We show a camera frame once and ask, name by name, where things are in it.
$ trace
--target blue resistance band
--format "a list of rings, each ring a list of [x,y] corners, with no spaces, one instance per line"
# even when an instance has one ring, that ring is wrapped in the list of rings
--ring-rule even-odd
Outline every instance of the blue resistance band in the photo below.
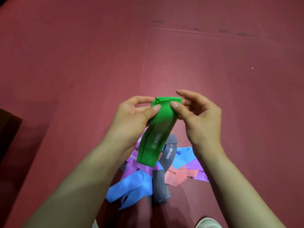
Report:
[[[125,179],[121,180],[120,182],[116,183],[115,185],[111,186],[108,190],[105,199],[111,203],[119,199],[129,191],[140,187],[145,182],[148,182],[151,179],[151,175],[147,174],[142,170],[138,170],[130,176],[126,177]]]
[[[174,169],[178,169],[186,164],[188,164],[189,162],[193,161],[194,159],[196,159],[196,157],[194,156],[192,147],[189,147],[189,149],[187,150],[185,147],[184,149],[180,149],[178,148],[177,150],[180,149],[180,154],[175,156],[172,165],[174,167]]]
[[[137,187],[134,190],[127,192],[121,198],[121,207],[119,208],[119,210],[125,209],[127,207],[131,207],[135,203],[137,203],[142,197],[150,196],[152,194],[153,194],[153,186],[152,186],[152,179],[151,179],[149,181],[143,182],[143,184],[140,187]]]

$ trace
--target folded green band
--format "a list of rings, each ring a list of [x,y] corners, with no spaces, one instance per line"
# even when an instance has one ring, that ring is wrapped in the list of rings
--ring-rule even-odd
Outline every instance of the folded green band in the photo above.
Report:
[[[152,118],[150,126],[143,134],[138,148],[137,162],[154,167],[161,153],[171,130],[176,123],[178,114],[171,108],[170,102],[181,103],[182,98],[163,97],[155,98],[151,106],[160,104],[161,109],[158,114]]]

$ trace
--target hand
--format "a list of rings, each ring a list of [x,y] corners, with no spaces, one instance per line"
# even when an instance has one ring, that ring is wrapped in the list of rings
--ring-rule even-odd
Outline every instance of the hand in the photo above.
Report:
[[[221,109],[196,92],[189,90],[176,92],[184,98],[182,104],[172,101],[171,107],[184,120],[187,137],[194,150],[220,145]]]
[[[118,152],[120,161],[125,161],[132,153],[135,145],[143,134],[148,120],[160,110],[161,105],[135,106],[141,103],[151,103],[155,98],[145,96],[132,97],[118,106],[112,124],[104,139],[112,144]]]

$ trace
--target person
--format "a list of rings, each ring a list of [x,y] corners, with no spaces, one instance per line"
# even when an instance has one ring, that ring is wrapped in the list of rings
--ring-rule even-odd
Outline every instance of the person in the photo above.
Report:
[[[178,90],[182,104],[170,105],[184,120],[193,152],[210,181],[229,227],[285,227],[255,189],[226,157],[220,142],[221,109],[206,97]],[[118,168],[131,155],[148,120],[160,110],[153,97],[121,103],[102,141],[77,165],[26,221],[26,227],[91,227]],[[204,218],[197,227],[221,227]]]

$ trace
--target floor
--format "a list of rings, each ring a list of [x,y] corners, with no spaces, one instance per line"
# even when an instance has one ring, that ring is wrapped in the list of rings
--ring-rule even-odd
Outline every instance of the floor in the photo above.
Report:
[[[0,8],[0,108],[24,123],[0,164],[2,214],[19,193],[5,227],[20,227],[43,203],[104,136],[121,101],[176,89],[222,108],[227,156],[286,226],[300,226],[303,4],[8,0]],[[183,122],[173,133],[178,146],[190,145]],[[209,183],[188,179],[169,190],[161,206],[143,198],[118,212],[119,202],[104,202],[99,227],[194,227],[203,216],[227,227]]]

